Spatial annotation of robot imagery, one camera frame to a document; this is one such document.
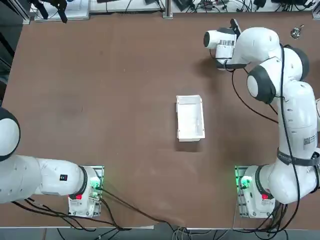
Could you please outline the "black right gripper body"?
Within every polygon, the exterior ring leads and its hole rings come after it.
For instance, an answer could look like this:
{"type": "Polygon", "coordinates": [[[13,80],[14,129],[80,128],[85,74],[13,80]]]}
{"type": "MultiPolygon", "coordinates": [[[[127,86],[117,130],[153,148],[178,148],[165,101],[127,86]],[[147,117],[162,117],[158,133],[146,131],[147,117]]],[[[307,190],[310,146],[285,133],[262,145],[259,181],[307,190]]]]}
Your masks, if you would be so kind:
{"type": "Polygon", "coordinates": [[[237,35],[232,28],[220,27],[219,32],[221,33],[221,40],[236,40],[237,35]]]}

